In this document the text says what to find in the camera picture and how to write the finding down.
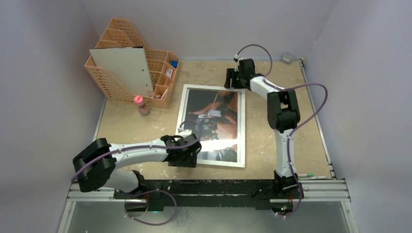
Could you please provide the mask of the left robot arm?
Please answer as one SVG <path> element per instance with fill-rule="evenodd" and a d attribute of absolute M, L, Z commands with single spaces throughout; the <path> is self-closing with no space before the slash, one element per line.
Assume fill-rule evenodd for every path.
<path fill-rule="evenodd" d="M 73 158 L 75 175 L 72 180 L 77 181 L 83 193 L 108 187 L 138 199 L 145 192 L 144 177 L 138 171 L 126 171 L 124 167 L 147 162 L 196 167 L 201 149 L 202 144 L 193 133 L 164 135 L 135 144 L 114 144 L 108 143 L 106 138 L 98 138 Z"/>

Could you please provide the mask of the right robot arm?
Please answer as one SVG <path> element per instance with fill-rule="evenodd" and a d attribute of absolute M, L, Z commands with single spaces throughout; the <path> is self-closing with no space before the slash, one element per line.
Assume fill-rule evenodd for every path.
<path fill-rule="evenodd" d="M 236 68 L 226 71 L 225 88 L 248 89 L 266 100 L 268 124 L 275 133 L 276 168 L 273 192 L 283 198 L 297 187 L 294 161 L 294 135 L 300 111 L 294 90 L 286 90 L 255 71 L 251 58 L 235 58 Z"/>

